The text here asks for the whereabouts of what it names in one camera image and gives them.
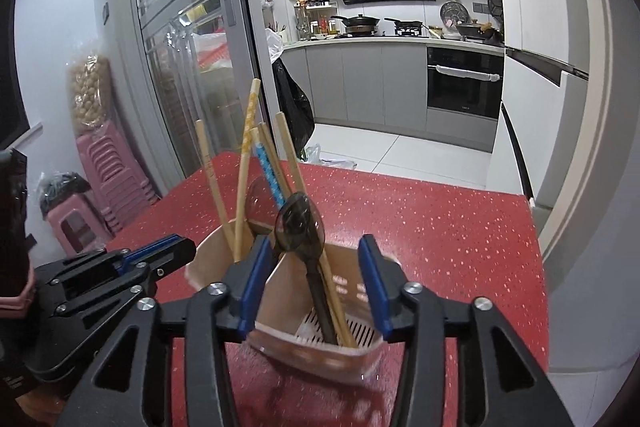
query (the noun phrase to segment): stool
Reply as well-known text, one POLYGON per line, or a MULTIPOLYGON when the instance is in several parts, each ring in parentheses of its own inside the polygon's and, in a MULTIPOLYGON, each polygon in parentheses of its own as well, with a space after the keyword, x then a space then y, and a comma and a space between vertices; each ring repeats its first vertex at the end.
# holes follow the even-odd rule
POLYGON ((66 252, 73 257, 83 250, 103 247, 113 236, 98 219, 84 196, 73 194, 52 208, 47 221, 66 252))

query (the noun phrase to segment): oven handle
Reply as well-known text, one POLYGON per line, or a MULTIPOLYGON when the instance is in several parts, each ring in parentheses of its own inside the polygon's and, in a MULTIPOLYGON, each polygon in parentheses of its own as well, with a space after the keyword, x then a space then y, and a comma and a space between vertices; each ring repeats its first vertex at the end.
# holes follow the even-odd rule
POLYGON ((456 68, 446 68, 444 66, 427 66, 430 70, 436 70, 441 74, 449 76, 457 76, 459 78, 472 78, 474 80, 482 80, 483 82, 497 82, 500 80, 499 74, 481 73, 480 71, 457 70, 456 68))

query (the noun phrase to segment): stack of pink stools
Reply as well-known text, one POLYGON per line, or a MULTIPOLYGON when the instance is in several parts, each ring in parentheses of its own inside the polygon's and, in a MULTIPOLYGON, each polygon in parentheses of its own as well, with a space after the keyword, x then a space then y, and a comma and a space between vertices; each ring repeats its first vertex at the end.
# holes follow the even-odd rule
POLYGON ((111 232, 119 232, 158 201, 149 179, 112 121, 82 135, 76 143, 97 209, 111 232))

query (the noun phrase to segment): countertop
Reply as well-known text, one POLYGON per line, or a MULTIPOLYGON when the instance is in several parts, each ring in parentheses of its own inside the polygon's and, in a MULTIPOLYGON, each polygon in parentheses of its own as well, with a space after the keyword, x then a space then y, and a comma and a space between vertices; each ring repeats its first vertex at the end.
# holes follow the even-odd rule
MULTIPOLYGON (((213 159, 230 214, 235 212, 239 157, 213 159)), ((547 299, 542 258, 522 196, 302 166, 327 241, 356 247, 373 233, 400 260, 409 279, 438 295, 497 303, 544 369, 548 366, 547 299)), ((254 159, 249 180, 260 173, 254 159)), ((108 248, 138 248, 169 233, 199 244, 220 225, 204 172, 197 171, 123 230, 108 248)), ((193 294, 182 270, 159 282, 161 302, 193 294)), ((183 341, 174 344, 174 426, 186 425, 183 341)), ((290 427, 386 426, 394 405, 403 346, 385 346, 378 369, 361 386, 318 380, 271 363, 246 345, 227 345, 240 423, 290 427)), ((446 427, 456 424, 455 343, 447 343, 446 427)))
POLYGON ((466 50, 481 52, 489 55, 504 57, 504 48, 477 44, 476 42, 451 41, 448 39, 428 39, 421 37, 352 37, 349 39, 324 39, 322 41, 298 41, 284 45, 284 51, 296 48, 306 48, 309 46, 323 46, 329 44, 349 44, 350 42, 402 42, 405 44, 426 44, 431 48, 451 48, 456 50, 466 50))

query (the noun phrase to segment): pink plastic stool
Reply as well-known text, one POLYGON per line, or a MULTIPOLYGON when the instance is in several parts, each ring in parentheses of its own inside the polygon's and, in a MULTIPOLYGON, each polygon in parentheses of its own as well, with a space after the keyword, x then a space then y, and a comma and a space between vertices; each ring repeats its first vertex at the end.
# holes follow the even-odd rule
POLYGON ((158 201, 149 179, 112 121, 76 139, 84 174, 111 232, 158 201))
POLYGON ((84 196, 80 194, 73 194, 52 208, 47 214, 47 221, 49 221, 53 234, 68 257, 84 250, 103 247, 113 239, 113 235, 94 214, 84 196), (84 221, 84 225, 74 229, 71 223, 79 219, 84 221), (90 236, 89 239, 83 241, 82 239, 89 234, 93 237, 90 236))

